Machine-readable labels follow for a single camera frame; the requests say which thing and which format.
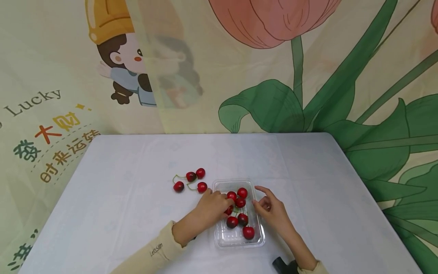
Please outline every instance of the cartoon girl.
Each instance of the cartoon girl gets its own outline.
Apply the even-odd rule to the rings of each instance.
[[[203,91],[199,75],[193,69],[193,55],[182,38],[181,22],[170,2],[163,0],[158,5],[157,1],[140,1],[139,5],[145,3],[149,7],[147,11],[155,16],[169,16],[170,10],[177,19],[176,26],[160,24],[159,29],[148,37],[156,57],[153,69],[159,77],[165,107],[185,108]],[[142,106],[156,106],[125,2],[85,0],[85,5],[89,37],[97,45],[102,58],[97,70],[100,75],[114,81],[111,98],[119,104],[128,104],[129,97],[136,93]]]
[[[114,81],[111,99],[128,104],[129,97],[136,93],[142,106],[155,107],[143,54],[125,1],[85,0],[85,7],[89,37],[102,58],[97,70]]]

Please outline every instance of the white tablecloth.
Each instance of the white tablecloth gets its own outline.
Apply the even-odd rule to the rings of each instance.
[[[418,266],[325,133],[111,135],[93,140],[20,274],[105,274],[199,200],[172,177],[203,167],[203,181],[250,178],[284,202],[331,274],[420,274]],[[214,229],[161,273],[276,273],[292,257],[266,225],[266,243],[218,250]]]

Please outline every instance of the beige sleeve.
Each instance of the beige sleeve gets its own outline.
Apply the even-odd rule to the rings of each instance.
[[[185,248],[175,241],[172,234],[174,222],[169,222],[157,238],[132,254],[111,274],[154,274],[178,257]]]
[[[320,261],[318,261],[314,270],[306,270],[306,269],[298,268],[298,273],[299,274],[329,274],[325,269],[324,265]]]

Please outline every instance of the cartoon girl's face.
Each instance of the cartoon girl's face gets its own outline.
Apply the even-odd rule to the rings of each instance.
[[[116,64],[124,64],[126,69],[141,74],[146,73],[143,63],[143,54],[138,45],[135,33],[126,34],[126,44],[121,45],[117,52],[112,52],[109,57]]]
[[[160,76],[174,75],[179,71],[180,62],[186,60],[183,52],[176,52],[159,40],[151,39],[151,47],[154,54],[153,64],[155,72]]]

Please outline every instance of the black object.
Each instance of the black object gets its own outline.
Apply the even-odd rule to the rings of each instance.
[[[272,262],[278,274],[298,274],[298,264],[295,260],[286,265],[281,257]]]

